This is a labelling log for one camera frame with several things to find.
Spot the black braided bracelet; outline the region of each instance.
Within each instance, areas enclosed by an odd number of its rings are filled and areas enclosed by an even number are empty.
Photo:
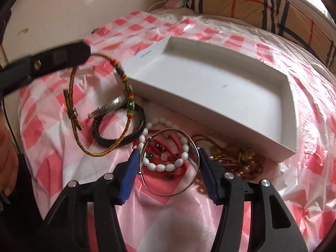
[[[120,108],[121,109],[122,108],[127,109],[127,103]],[[134,128],[134,130],[131,134],[125,136],[125,138],[120,142],[118,147],[125,146],[125,145],[127,145],[129,143],[132,143],[135,140],[137,140],[139,138],[139,136],[142,134],[144,128],[146,127],[146,122],[145,122],[146,118],[145,118],[145,113],[144,113],[143,108],[141,106],[139,106],[138,104],[135,104],[134,111],[138,112],[138,114],[139,114],[139,126]],[[106,114],[101,115],[101,116],[97,116],[93,120],[92,135],[100,146],[108,148],[108,147],[111,147],[111,145],[113,145],[115,143],[116,139],[106,139],[106,138],[101,137],[100,134],[99,134],[99,126],[100,126],[100,124],[103,120],[103,117],[105,115]]]

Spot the white bead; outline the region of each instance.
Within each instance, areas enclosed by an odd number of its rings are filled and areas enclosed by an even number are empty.
[[[181,137],[182,144],[188,144],[188,140],[183,136]]]
[[[182,146],[182,150],[183,150],[184,152],[188,152],[188,151],[189,151],[189,146],[188,146],[187,144],[184,144],[184,145]]]
[[[143,160],[142,160],[142,163],[143,163],[144,166],[147,166],[149,164],[148,158],[144,157]]]
[[[187,160],[188,157],[189,157],[189,155],[188,155],[187,152],[182,152],[182,154],[181,154],[181,158],[182,158],[184,161]]]
[[[165,154],[165,153],[162,153],[161,156],[160,156],[160,159],[161,159],[162,161],[167,161],[167,160],[168,160],[168,155]]]
[[[173,126],[172,122],[167,120],[165,125],[168,127],[168,128],[171,128],[171,126]]]
[[[143,143],[139,143],[138,150],[142,150],[142,148],[143,148]]]
[[[146,124],[146,128],[147,128],[147,129],[151,129],[152,127],[153,127],[153,124],[152,124],[152,123],[149,122],[149,123]]]
[[[149,164],[147,165],[147,168],[148,168],[150,171],[155,171],[155,167],[156,167],[156,165],[155,165],[154,163],[149,163]]]
[[[163,137],[166,138],[166,139],[169,138],[169,135],[170,135],[170,132],[165,132],[165,133],[163,133]]]
[[[154,119],[152,120],[152,124],[153,124],[153,125],[157,125],[157,123],[159,123],[159,119],[158,119],[158,118],[154,118]]]
[[[166,171],[173,171],[173,170],[175,170],[175,165],[174,164],[166,165]]]
[[[159,164],[159,165],[156,165],[155,169],[157,171],[165,171],[166,166],[164,164]]]
[[[164,124],[164,123],[166,123],[166,119],[165,119],[165,118],[160,118],[160,119],[159,119],[159,122],[160,122],[161,124]]]
[[[147,128],[143,129],[142,135],[148,135],[148,129]]]
[[[179,168],[183,165],[183,159],[179,158],[175,161],[175,167]]]
[[[145,143],[145,141],[146,141],[145,136],[144,136],[144,135],[140,135],[140,137],[139,137],[139,142],[140,142],[140,143]]]

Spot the white box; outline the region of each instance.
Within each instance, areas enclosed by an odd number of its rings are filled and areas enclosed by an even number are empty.
[[[123,68],[136,95],[276,162],[295,154],[293,96],[276,69],[221,46],[174,37],[139,52]]]

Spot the fingernail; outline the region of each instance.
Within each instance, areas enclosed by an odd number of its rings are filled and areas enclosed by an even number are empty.
[[[12,193],[12,191],[10,188],[5,188],[4,193],[8,197]]]

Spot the red and white checkered tablecloth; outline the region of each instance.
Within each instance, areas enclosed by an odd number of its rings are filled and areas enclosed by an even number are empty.
[[[268,160],[264,177],[271,180],[293,214],[309,251],[328,232],[336,215],[336,89],[319,74],[298,49],[287,40],[260,29],[229,22],[200,22],[183,16],[166,21],[163,16],[132,12],[86,38],[93,51],[103,51],[123,62],[168,36],[207,41],[246,54],[285,73],[293,91],[297,122],[297,154],[281,164]],[[127,160],[131,145],[101,158],[85,155],[77,146],[66,113],[63,89],[70,70],[36,80],[20,92],[20,128],[33,176],[33,188],[44,217],[63,187],[72,179],[95,181]],[[108,62],[92,57],[80,68],[74,84],[74,105],[84,126],[83,144],[102,150],[91,134],[88,112],[111,101],[122,92]],[[148,120],[165,117],[192,133],[202,127],[182,115],[156,104],[142,102]],[[102,124],[104,137],[118,137],[126,123],[118,111]],[[97,251],[93,211],[89,207],[89,235]],[[215,206],[192,186],[172,198],[158,198],[136,179],[130,199],[117,208],[128,251],[210,251],[221,207]],[[250,205],[245,205],[241,251],[248,245]]]

